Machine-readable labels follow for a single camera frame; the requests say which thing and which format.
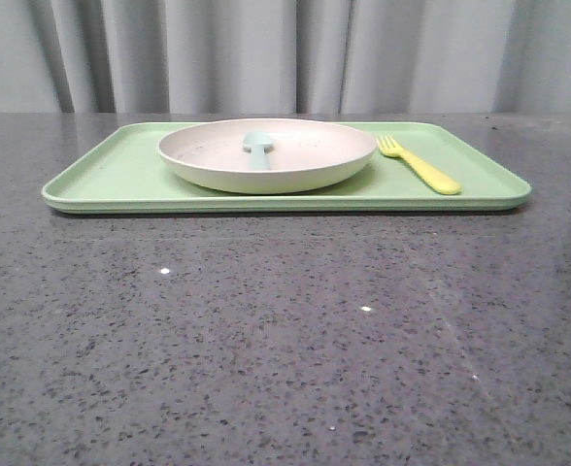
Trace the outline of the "beige round plate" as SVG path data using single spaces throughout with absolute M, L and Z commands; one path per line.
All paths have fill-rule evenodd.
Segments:
M 289 118 L 207 122 L 158 143 L 180 178 L 210 189 L 281 194 L 340 183 L 362 170 L 376 150 L 369 134 L 337 123 Z

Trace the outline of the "yellow plastic fork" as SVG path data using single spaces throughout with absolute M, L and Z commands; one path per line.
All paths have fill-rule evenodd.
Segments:
M 433 191 L 442 195 L 461 193 L 462 188 L 457 181 L 400 145 L 392 136 L 380 136 L 377 146 L 381 155 L 400 159 Z

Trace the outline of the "light blue plastic spoon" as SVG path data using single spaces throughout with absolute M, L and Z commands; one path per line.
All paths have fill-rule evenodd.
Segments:
M 269 170 L 270 162 L 267 152 L 273 147 L 273 140 L 264 131 L 252 131 L 243 139 L 243 149 L 250 154 L 250 168 L 252 170 Z

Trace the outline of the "light green plastic tray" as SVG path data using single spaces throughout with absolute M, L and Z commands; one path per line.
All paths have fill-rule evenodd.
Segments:
M 446 129 L 422 122 L 358 122 L 373 137 L 388 134 L 461 186 L 434 192 L 404 163 L 374 154 L 353 177 L 321 189 L 245 195 L 189 183 L 157 151 L 181 122 L 122 126 L 42 189 L 47 204 L 76 215 L 362 211 L 503 211 L 525 203 L 530 185 Z

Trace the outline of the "grey pleated curtain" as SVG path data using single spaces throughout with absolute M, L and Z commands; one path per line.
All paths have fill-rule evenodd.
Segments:
M 571 1 L 0 1 L 1 112 L 571 112 Z

